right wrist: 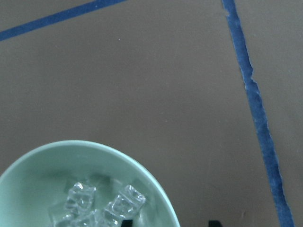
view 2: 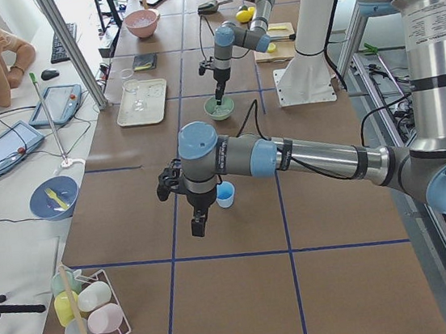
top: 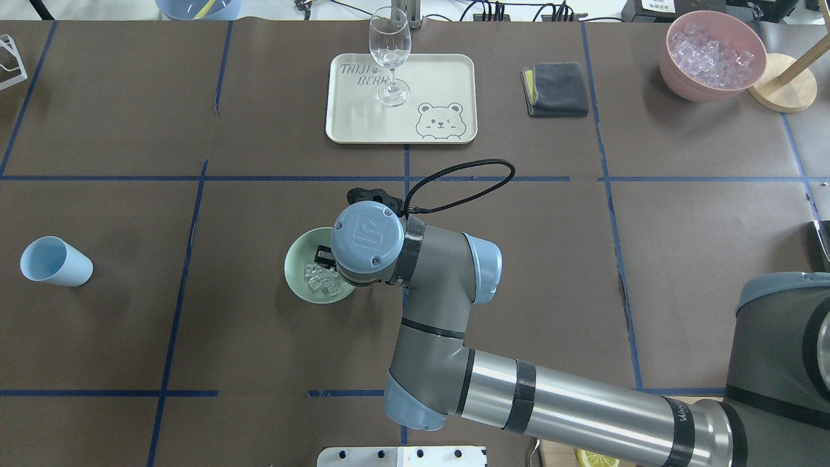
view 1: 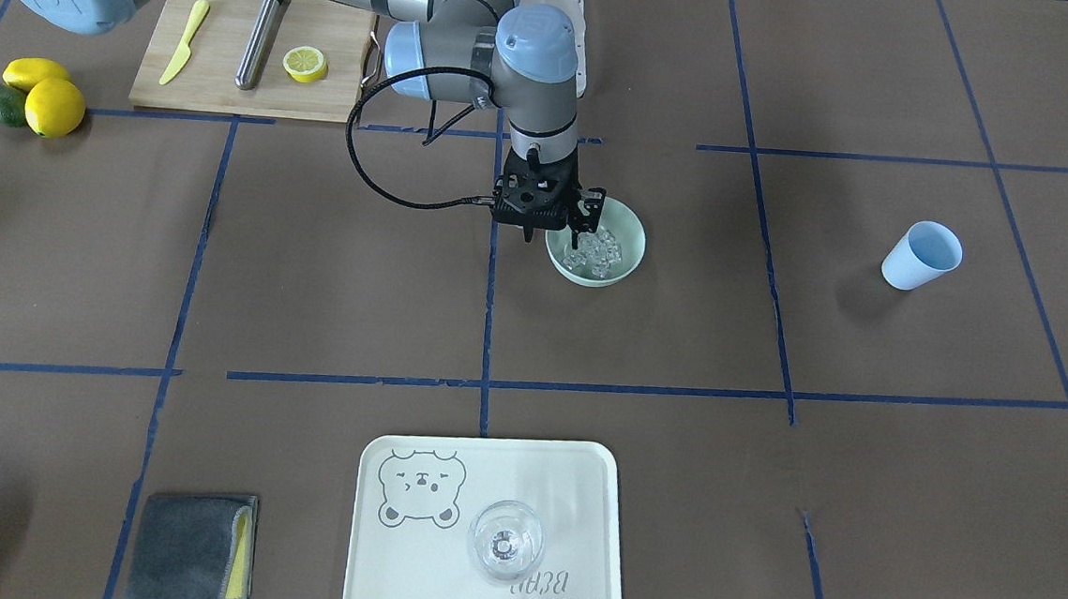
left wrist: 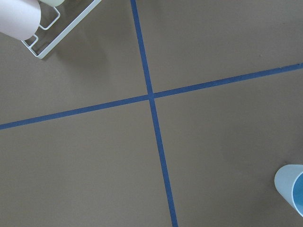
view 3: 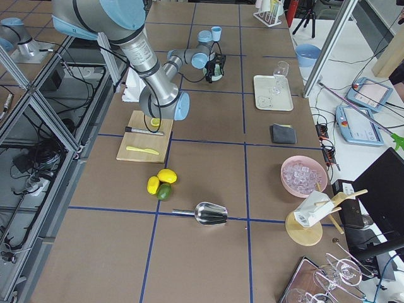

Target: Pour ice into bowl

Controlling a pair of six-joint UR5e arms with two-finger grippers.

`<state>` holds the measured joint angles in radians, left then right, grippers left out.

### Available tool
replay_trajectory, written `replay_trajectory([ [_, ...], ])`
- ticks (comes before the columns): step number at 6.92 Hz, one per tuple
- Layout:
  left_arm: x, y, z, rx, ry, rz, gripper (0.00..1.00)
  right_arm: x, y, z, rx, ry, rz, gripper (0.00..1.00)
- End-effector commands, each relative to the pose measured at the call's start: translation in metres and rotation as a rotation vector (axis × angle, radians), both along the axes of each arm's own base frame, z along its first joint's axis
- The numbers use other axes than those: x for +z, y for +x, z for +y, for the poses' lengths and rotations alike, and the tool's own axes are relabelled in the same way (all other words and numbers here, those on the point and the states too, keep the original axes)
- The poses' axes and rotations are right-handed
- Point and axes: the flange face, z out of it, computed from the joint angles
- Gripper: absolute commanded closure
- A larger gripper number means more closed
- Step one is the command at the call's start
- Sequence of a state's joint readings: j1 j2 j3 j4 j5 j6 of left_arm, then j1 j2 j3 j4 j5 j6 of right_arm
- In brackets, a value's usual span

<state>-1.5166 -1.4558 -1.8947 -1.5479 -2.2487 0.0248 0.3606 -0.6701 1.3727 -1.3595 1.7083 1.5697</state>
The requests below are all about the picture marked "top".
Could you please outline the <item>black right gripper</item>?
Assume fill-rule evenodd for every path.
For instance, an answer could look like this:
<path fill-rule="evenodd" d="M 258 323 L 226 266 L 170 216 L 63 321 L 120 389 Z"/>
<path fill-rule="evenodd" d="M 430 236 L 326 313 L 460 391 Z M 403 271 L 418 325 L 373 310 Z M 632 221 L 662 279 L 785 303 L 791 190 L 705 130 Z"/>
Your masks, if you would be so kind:
<path fill-rule="evenodd" d="M 384 189 L 353 188 L 347 192 L 346 199 L 349 205 L 371 203 L 371 207 L 383 216 L 401 218 L 406 215 L 403 199 L 389 195 Z M 324 268 L 334 268 L 335 257 L 332 249 L 326 245 L 318 245 L 315 249 L 314 262 Z"/>

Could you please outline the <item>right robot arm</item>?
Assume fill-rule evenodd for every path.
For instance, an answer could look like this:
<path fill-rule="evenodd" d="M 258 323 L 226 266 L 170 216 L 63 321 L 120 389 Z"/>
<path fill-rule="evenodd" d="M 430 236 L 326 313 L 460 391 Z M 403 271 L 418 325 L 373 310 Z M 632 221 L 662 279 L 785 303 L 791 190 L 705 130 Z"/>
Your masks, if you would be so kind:
<path fill-rule="evenodd" d="M 495 243 L 424 224 L 385 190 L 351 189 L 330 237 L 352 285 L 409 290 L 383 407 L 437 431 L 460 416 L 644 466 L 827 466 L 828 274 L 745 284 L 722 401 L 693 404 L 466 348 L 493 298 Z"/>

